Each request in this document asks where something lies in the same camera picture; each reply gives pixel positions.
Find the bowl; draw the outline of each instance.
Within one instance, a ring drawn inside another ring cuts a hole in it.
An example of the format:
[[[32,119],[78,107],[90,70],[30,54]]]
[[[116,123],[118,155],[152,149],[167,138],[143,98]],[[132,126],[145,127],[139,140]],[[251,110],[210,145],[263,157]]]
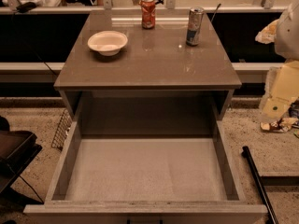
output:
[[[87,45],[90,49],[98,51],[104,56],[113,56],[120,52],[128,43],[125,34],[116,31],[104,31],[92,35]]]

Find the can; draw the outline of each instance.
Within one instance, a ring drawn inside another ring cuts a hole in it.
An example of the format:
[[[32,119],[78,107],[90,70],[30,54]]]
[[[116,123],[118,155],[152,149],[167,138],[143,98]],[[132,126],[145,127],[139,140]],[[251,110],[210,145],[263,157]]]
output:
[[[189,11],[189,21],[186,43],[189,46],[197,46],[199,44],[199,33],[204,17],[204,9],[202,7],[192,7]]]
[[[142,10],[142,27],[153,28],[156,24],[156,3],[154,0],[139,0]]]

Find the speckled floor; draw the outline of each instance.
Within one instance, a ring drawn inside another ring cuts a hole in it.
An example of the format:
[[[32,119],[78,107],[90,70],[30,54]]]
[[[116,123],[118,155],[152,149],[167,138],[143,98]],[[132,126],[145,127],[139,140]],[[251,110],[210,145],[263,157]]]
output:
[[[259,127],[259,98],[232,101],[223,119],[226,141],[232,149],[236,168],[241,177],[248,203],[262,203],[248,163],[241,156],[242,147],[248,146],[260,173],[272,175],[299,175],[299,139],[288,133],[262,133]],[[11,130],[29,130],[36,134],[43,149],[22,173],[44,200],[60,157],[60,150],[52,147],[59,121],[64,113],[60,98],[0,99],[0,115],[6,117]],[[20,180],[12,185],[16,191],[36,199],[35,194]],[[299,187],[267,187],[269,199],[283,224],[297,224],[299,219]],[[20,224],[35,222],[22,213],[22,208],[0,198],[0,223],[14,220]],[[266,218],[258,221],[265,223]]]

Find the black panel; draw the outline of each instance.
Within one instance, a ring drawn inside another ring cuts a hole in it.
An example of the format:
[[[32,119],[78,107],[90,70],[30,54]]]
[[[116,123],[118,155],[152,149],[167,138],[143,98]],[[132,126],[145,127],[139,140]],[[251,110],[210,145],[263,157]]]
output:
[[[275,53],[274,44],[262,44],[255,36],[281,13],[218,13],[214,28],[232,63],[283,63]]]
[[[0,62],[64,63],[88,14],[0,16]]]
[[[264,83],[243,83],[241,88],[235,89],[234,96],[263,96]]]
[[[0,97],[60,97],[53,83],[0,83]]]

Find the gray desk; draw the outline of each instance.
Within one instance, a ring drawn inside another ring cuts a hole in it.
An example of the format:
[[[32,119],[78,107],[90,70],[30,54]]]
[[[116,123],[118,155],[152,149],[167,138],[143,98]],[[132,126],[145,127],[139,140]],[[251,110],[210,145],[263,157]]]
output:
[[[221,119],[240,81],[207,17],[201,43],[185,45],[188,10],[93,11],[55,88],[73,117],[41,223],[253,223]],[[114,57],[89,50],[91,35],[125,33]]]
[[[145,30],[139,10],[91,12],[55,83],[71,115],[79,91],[233,91],[241,86],[207,16],[197,47],[185,44],[188,10],[157,10],[156,17],[156,27]],[[116,56],[104,57],[87,46],[93,34],[105,30],[128,36]]]

